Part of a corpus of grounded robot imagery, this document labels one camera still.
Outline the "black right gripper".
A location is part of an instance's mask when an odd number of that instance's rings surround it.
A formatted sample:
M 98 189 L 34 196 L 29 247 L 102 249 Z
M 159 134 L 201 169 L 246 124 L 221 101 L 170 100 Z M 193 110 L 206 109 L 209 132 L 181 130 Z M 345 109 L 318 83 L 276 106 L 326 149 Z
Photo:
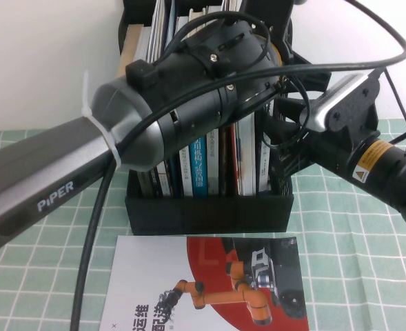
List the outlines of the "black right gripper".
M 306 108 L 305 102 L 293 98 L 276 98 L 273 115 L 265 115 L 264 133 L 270 138 L 270 175 L 292 176 L 313 163 L 308 159 L 305 135 L 297 138 L 301 131 L 299 117 Z

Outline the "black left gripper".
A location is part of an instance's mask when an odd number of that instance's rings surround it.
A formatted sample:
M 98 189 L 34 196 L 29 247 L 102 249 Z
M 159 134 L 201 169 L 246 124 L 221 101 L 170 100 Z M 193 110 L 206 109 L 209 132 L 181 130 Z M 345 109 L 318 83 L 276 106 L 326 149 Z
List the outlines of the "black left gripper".
M 302 65 L 310 62 L 292 49 L 293 24 L 289 19 L 284 35 L 276 49 L 279 51 L 284 65 Z M 297 78 L 308 92 L 325 92 L 330 82 L 330 72 L 298 74 Z

